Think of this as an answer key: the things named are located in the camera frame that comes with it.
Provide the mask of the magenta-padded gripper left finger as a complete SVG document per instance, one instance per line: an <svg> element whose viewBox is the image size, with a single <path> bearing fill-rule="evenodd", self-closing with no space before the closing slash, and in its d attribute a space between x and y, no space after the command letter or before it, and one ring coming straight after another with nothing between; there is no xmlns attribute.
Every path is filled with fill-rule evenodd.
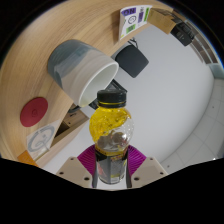
<svg viewBox="0 0 224 224"><path fill-rule="evenodd" d="M56 175L84 188L96 188L98 175L95 146L88 147L78 157L69 157Z"/></svg>

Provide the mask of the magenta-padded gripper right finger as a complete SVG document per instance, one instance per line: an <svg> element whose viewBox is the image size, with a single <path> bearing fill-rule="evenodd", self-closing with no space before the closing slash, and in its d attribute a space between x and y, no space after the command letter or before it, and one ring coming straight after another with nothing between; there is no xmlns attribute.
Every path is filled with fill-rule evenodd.
<svg viewBox="0 0 224 224"><path fill-rule="evenodd" d="M140 188L165 176L167 172L154 157L146 157L135 147L128 147L126 169L128 188Z"/></svg>

